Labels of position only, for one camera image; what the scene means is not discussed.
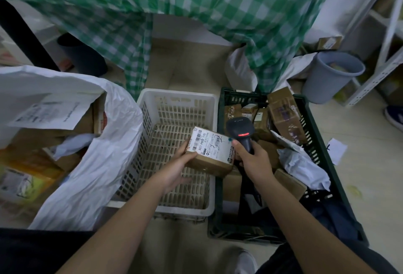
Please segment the hand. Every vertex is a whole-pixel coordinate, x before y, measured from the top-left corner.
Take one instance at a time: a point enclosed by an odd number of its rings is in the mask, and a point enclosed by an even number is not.
[[[246,174],[255,185],[264,179],[274,178],[269,156],[258,143],[252,141],[254,155],[248,153],[237,140],[232,141],[232,146],[241,158]]]
[[[156,174],[153,175],[154,179],[161,182],[164,188],[164,194],[172,191],[179,184],[188,184],[192,181],[192,178],[182,177],[182,170],[185,164],[196,157],[197,152],[192,152],[185,154],[187,144],[189,143],[190,137],[183,142],[179,149],[175,152],[174,156],[169,160],[168,163],[162,167]]]

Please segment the barcode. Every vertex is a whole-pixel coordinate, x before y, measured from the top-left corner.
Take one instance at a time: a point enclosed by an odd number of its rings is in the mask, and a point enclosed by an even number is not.
[[[197,134],[197,136],[196,136],[196,139],[195,139],[195,143],[194,143],[194,145],[193,145],[193,151],[196,151],[196,149],[198,148],[199,141],[200,141],[200,137],[201,137],[201,133],[202,133],[202,130],[199,130],[199,132],[198,132],[198,134]]]

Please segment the forearm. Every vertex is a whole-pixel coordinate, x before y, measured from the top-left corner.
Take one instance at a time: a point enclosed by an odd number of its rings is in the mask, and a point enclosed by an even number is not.
[[[57,273],[126,273],[163,193],[156,178],[148,180]]]
[[[322,226],[277,180],[265,178],[257,182],[256,188],[304,273],[375,273]]]

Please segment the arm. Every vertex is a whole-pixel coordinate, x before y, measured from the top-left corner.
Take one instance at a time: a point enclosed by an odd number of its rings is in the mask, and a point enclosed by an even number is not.
[[[254,141],[255,155],[234,141],[245,172],[267,203],[304,273],[375,272],[320,224],[274,177],[266,151]]]
[[[124,274],[154,215],[161,197],[191,179],[181,177],[184,165],[197,153],[184,154],[185,141],[173,158],[154,174],[118,212],[57,272]]]

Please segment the white plastic crate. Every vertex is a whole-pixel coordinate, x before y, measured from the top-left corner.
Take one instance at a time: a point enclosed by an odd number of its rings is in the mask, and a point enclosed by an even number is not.
[[[218,102],[214,94],[144,89],[137,102],[144,115],[139,149],[108,206],[122,207],[169,161],[194,126],[216,131]],[[182,174],[192,182],[164,195],[156,215],[204,221],[214,211],[215,177],[190,168]]]

